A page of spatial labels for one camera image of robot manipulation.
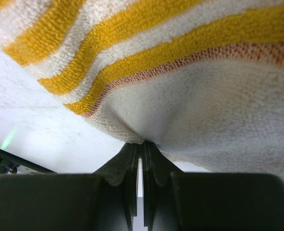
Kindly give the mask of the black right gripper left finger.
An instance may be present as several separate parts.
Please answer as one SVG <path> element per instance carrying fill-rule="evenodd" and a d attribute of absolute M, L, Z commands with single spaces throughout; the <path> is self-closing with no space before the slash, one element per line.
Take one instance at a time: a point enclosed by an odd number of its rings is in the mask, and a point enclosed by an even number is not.
<path fill-rule="evenodd" d="M 58 174 L 0 149 L 0 231 L 130 231 L 139 147 L 91 174 Z"/>

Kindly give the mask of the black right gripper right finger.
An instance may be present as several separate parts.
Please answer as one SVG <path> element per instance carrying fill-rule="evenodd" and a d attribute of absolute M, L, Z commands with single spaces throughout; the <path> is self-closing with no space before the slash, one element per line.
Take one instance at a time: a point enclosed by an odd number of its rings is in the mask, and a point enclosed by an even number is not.
<path fill-rule="evenodd" d="M 150 231 L 284 231 L 284 182 L 260 173 L 183 172 L 142 145 L 144 225 Z"/>

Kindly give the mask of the yellow white striped towel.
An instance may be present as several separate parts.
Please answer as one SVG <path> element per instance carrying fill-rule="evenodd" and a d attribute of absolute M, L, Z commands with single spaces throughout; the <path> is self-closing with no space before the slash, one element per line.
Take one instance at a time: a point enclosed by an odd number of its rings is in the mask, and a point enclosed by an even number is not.
<path fill-rule="evenodd" d="M 284 0 L 0 0 L 0 49 L 116 139 L 284 178 Z"/>

